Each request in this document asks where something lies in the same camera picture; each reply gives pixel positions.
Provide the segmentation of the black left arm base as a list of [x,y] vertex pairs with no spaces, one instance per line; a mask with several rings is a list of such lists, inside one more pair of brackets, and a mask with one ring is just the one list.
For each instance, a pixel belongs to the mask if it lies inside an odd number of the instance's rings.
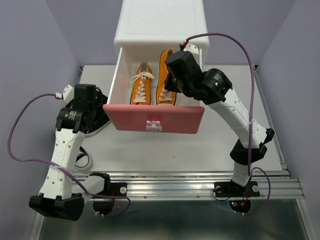
[[92,209],[96,216],[102,218],[116,217],[123,214],[131,204],[127,198],[126,182],[111,182],[110,187],[98,193],[114,198],[93,197]]

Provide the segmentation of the white shoe cabinet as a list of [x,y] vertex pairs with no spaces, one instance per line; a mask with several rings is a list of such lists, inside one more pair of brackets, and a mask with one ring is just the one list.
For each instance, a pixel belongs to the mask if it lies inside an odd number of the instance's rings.
[[118,59],[157,65],[162,51],[207,32],[201,0],[124,0],[114,37]]

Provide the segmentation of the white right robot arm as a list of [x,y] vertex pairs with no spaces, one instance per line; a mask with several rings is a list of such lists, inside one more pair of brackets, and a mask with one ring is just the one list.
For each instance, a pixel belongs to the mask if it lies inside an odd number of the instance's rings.
[[182,50],[169,55],[165,65],[169,72],[164,84],[166,90],[202,101],[237,135],[230,153],[234,161],[230,189],[233,194],[242,195],[248,190],[251,164],[264,158],[274,130],[262,127],[252,118],[223,71],[217,68],[202,71],[192,53]]

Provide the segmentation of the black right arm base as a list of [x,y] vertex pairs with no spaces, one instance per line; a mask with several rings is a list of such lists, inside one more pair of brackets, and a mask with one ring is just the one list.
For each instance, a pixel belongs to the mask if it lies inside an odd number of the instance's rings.
[[248,214],[251,209],[250,198],[260,197],[260,189],[256,181],[250,181],[246,186],[240,186],[232,181],[220,181],[214,184],[212,196],[220,202],[228,201],[236,213]]

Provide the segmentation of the white bunny drawer knob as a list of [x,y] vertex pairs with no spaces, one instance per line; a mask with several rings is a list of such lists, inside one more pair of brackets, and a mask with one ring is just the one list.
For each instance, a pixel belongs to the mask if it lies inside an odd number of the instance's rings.
[[163,126],[160,121],[146,121],[146,131],[147,132],[153,132],[153,133],[159,133],[163,129]]

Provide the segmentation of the orange sneaker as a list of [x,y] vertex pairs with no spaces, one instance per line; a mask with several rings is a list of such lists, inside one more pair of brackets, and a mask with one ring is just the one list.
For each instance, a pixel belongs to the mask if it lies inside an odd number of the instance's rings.
[[129,79],[132,84],[131,105],[147,106],[151,104],[151,85],[156,78],[146,60],[141,61],[136,74]]
[[173,53],[174,50],[169,48],[164,50],[159,57],[159,76],[155,95],[155,102],[157,105],[174,106],[176,104],[177,93],[165,89],[165,81],[169,74],[165,61],[167,57]]

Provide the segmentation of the black sneaker near rail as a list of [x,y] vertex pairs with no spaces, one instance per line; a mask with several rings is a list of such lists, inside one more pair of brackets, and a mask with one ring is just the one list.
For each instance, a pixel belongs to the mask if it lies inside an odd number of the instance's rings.
[[88,171],[93,166],[93,161],[87,151],[81,146],[79,148],[76,162],[75,162],[75,169],[77,171]]

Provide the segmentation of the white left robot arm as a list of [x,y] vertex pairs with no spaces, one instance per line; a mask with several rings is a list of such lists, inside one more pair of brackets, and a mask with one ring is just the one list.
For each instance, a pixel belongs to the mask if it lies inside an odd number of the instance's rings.
[[101,118],[104,100],[94,84],[77,84],[70,106],[62,108],[55,124],[55,146],[46,179],[29,207],[45,217],[77,221],[85,203],[94,195],[111,193],[110,176],[93,172],[82,186],[72,192],[72,176],[81,144],[86,134]]

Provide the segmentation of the pink-front drawer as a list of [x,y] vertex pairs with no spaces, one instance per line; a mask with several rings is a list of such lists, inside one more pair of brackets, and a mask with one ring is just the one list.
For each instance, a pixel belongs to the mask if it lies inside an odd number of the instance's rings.
[[162,133],[196,134],[205,112],[199,101],[179,93],[175,105],[156,104],[159,61],[157,65],[148,63],[156,78],[151,83],[151,104],[130,104],[133,89],[130,78],[136,74],[140,63],[128,64],[124,59],[117,60],[108,100],[103,105],[115,128],[120,131],[147,132],[147,121],[160,121]]

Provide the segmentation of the black sneaker near cabinet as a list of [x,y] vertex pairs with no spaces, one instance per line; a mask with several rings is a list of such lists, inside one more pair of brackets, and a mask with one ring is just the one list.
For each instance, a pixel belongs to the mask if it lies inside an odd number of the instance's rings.
[[110,118],[103,110],[103,105],[107,103],[108,97],[105,96],[99,87],[95,87],[95,101],[93,103],[94,119],[93,123],[86,131],[86,138],[92,137],[100,132],[104,127],[111,123]]

